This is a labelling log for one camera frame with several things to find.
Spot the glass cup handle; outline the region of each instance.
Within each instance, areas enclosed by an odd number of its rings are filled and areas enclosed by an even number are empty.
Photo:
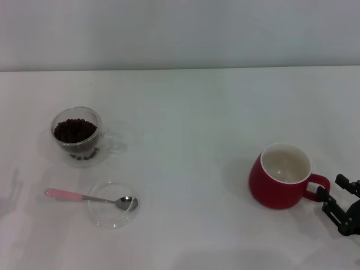
[[[118,154],[126,150],[126,144],[124,144],[122,138],[113,132],[106,132],[104,134],[106,141],[106,151],[113,154]]]

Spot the glass cup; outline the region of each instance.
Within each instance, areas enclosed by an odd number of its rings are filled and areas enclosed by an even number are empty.
[[[60,122],[65,122],[68,119],[84,119],[94,124],[96,130],[90,137],[81,142],[62,142],[55,137],[54,130]],[[74,107],[59,113],[51,123],[50,134],[58,145],[64,160],[75,167],[95,165],[103,161],[109,153],[120,153],[125,149],[125,144],[120,136],[105,130],[100,116],[87,107]]]

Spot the white wall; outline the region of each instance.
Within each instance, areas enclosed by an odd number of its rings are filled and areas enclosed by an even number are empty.
[[[0,0],[0,70],[360,64],[359,0]]]

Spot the metal spoon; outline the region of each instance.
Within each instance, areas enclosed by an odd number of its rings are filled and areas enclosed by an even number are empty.
[[[80,193],[73,193],[65,190],[57,190],[55,188],[48,188],[44,191],[44,194],[48,197],[56,198],[56,199],[67,199],[71,201],[81,201],[81,200],[88,200],[88,201],[101,201],[103,203],[111,203],[115,204],[115,206],[123,211],[129,210],[133,211],[138,206],[137,198],[133,197],[122,197],[116,201],[111,201],[107,199],[91,197],[87,195],[82,195]]]

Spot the glass saucer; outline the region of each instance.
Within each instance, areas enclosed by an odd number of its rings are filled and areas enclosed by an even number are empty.
[[[88,201],[87,213],[96,226],[108,230],[118,229],[129,223],[137,214],[139,208],[139,197],[128,184],[118,182],[106,182],[94,187],[89,196],[99,197],[116,201],[122,197],[132,197],[133,200],[128,209],[132,208],[134,198],[138,200],[138,206],[132,211],[121,210],[114,204],[108,202]]]

